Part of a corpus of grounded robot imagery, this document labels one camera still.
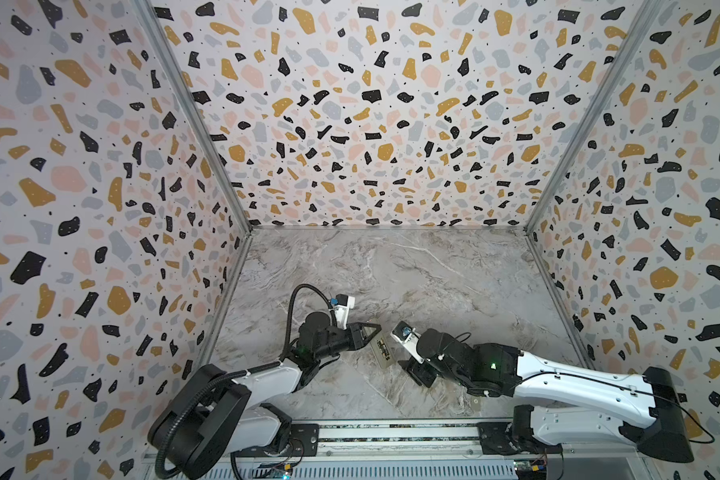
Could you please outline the white remote control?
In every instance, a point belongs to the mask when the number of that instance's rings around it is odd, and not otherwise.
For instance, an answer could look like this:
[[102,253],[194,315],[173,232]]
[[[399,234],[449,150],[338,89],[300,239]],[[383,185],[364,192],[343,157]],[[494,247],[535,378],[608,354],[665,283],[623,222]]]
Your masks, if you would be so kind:
[[371,349],[380,369],[385,370],[395,363],[392,351],[381,333],[376,335],[371,341]]

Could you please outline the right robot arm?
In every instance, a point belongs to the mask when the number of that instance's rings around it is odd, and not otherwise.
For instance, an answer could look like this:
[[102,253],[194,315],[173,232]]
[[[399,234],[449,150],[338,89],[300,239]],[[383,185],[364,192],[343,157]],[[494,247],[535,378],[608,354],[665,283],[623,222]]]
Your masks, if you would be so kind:
[[558,452],[564,444],[624,444],[664,462],[694,455],[671,374],[584,369],[498,343],[475,346],[435,329],[418,333],[401,322],[393,338],[409,353],[404,371],[419,386],[438,378],[473,397],[518,400],[505,429],[509,449]]

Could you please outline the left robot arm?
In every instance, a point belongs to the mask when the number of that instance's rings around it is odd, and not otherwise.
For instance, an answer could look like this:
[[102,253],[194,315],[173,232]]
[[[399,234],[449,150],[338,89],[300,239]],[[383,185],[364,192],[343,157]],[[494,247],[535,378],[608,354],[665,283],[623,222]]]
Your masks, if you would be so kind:
[[378,324],[345,326],[324,312],[310,313],[296,338],[273,362],[236,372],[208,364],[197,370],[148,432],[160,479],[198,479],[225,455],[251,449],[269,456],[302,455],[293,419],[272,398],[303,389],[330,361],[358,351],[381,332]]

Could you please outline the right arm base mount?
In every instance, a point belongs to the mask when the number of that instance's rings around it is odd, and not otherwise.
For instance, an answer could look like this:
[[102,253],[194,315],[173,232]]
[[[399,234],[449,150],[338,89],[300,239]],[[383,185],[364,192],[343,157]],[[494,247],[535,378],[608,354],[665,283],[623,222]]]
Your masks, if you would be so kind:
[[553,444],[541,439],[540,422],[532,419],[534,412],[535,408],[531,405],[519,405],[514,408],[511,421],[477,423],[482,453],[502,456],[562,453],[560,443]]

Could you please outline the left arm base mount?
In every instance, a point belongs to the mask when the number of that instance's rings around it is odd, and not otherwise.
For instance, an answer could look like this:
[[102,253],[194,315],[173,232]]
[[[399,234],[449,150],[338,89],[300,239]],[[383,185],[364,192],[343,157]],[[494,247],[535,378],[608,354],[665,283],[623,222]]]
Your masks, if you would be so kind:
[[295,423],[281,427],[274,439],[265,446],[251,446],[235,453],[239,458],[295,458],[315,457],[318,451],[320,426],[318,423]]

